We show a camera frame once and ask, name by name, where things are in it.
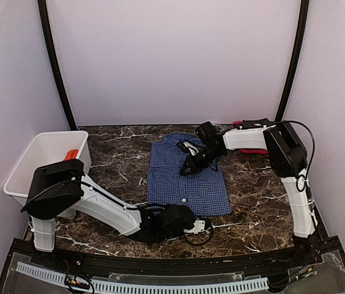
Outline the blue checked shirt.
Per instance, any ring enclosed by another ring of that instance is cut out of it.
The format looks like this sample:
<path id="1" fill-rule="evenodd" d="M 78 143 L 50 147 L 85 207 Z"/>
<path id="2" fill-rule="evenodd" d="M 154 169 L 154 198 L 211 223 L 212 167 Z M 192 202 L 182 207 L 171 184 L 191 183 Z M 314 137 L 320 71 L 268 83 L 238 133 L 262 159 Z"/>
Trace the blue checked shirt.
<path id="1" fill-rule="evenodd" d="M 187 154 L 177 146 L 189 141 L 202 147 L 200 139 L 188 133 L 171 133 L 152 144 L 147 178 L 149 204 L 173 204 L 189 207 L 196 216 L 213 217 L 232 213 L 221 170 L 204 169 L 195 175 L 182 176 Z"/>

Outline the orange garment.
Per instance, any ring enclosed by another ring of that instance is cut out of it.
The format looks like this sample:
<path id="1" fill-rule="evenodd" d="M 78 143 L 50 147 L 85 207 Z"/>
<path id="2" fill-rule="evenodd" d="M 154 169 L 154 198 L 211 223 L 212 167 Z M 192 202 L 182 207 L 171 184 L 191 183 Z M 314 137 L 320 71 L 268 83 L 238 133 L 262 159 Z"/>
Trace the orange garment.
<path id="1" fill-rule="evenodd" d="M 64 161 L 76 159 L 78 155 L 77 149 L 71 149 L 65 156 Z"/>

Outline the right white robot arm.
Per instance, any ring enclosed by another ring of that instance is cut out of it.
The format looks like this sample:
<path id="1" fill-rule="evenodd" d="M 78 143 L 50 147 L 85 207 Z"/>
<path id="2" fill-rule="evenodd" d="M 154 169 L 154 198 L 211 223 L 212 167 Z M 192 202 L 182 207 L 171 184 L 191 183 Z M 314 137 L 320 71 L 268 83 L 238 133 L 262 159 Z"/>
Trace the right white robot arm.
<path id="1" fill-rule="evenodd" d="M 313 236 L 317 227 L 315 204 L 311 195 L 308 173 L 313 160 L 293 128 L 295 121 L 271 122 L 241 121 L 224 132 L 209 121 L 201 124 L 195 133 L 202 145 L 188 140 L 178 142 L 187 158 L 180 175 L 195 175 L 224 156 L 229 150 L 266 151 L 270 166 L 286 189 L 298 238 Z"/>

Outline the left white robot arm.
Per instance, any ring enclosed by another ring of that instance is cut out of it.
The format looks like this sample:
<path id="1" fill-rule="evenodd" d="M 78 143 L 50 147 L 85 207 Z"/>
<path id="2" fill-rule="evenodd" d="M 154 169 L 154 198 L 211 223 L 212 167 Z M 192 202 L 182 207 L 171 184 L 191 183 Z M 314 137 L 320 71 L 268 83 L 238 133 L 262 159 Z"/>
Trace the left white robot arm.
<path id="1" fill-rule="evenodd" d="M 63 262 L 62 252 L 55 248 L 56 218 L 67 209 L 85 213 L 134 241 L 153 244 L 168 239 L 160 219 L 102 189 L 83 167 L 82 161 L 72 159 L 41 166 L 33 174 L 21 210 L 31 217 L 34 246 L 48 266 Z"/>

